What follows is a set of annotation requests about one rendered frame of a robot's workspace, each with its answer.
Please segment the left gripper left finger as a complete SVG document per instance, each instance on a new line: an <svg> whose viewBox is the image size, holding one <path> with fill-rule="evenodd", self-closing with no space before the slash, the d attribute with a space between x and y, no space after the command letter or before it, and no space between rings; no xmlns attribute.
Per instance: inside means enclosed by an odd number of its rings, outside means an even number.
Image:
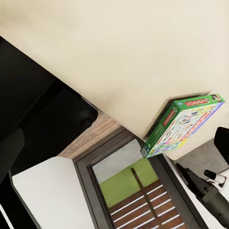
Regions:
<svg viewBox="0 0 229 229"><path fill-rule="evenodd" d="M0 184L25 145L21 127L0 132Z"/></svg>

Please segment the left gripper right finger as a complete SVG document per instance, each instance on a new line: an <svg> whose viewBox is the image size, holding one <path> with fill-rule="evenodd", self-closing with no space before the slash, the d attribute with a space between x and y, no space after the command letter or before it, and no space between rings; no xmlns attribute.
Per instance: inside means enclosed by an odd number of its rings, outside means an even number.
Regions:
<svg viewBox="0 0 229 229"><path fill-rule="evenodd" d="M226 160L227 164L229 165L229 129L224 127L218 127L215 138L214 144Z"/></svg>

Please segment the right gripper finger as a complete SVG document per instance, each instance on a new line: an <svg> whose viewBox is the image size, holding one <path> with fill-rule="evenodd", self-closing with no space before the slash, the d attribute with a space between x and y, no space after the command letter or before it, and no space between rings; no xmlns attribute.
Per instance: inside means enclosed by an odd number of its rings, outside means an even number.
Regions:
<svg viewBox="0 0 229 229"><path fill-rule="evenodd" d="M187 175L187 173L185 172L184 167L182 167L179 163L176 164L178 170L180 171L180 173L183 175L183 177L185 178L185 180L187 181L188 187L191 188L192 190L194 190L196 192L196 190L192 187L192 185L194 184L194 182L190 179L190 177Z"/></svg>
<svg viewBox="0 0 229 229"><path fill-rule="evenodd" d="M190 179L195 183L195 186L199 189L202 194L208 194L209 191L213 188L212 184L209 184L207 181L199 178L192 170L189 168L185 169L185 172L190 177Z"/></svg>

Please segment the board game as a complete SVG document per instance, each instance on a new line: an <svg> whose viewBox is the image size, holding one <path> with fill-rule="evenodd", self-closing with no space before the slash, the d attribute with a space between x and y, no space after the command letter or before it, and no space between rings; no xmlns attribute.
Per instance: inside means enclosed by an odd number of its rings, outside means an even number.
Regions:
<svg viewBox="0 0 229 229"><path fill-rule="evenodd" d="M181 147L225 102L220 94L174 101L140 150L144 159Z"/></svg>

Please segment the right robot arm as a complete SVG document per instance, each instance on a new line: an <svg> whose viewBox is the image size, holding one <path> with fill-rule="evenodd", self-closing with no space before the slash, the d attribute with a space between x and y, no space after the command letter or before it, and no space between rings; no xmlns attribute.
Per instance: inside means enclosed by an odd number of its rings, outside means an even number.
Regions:
<svg viewBox="0 0 229 229"><path fill-rule="evenodd" d="M210 178L205 181L197 176L189 168L176 164L192 191L200 203L213 215L219 223L229 229L229 202L221 194L224 191L228 178L216 172L205 170L204 174Z"/></svg>

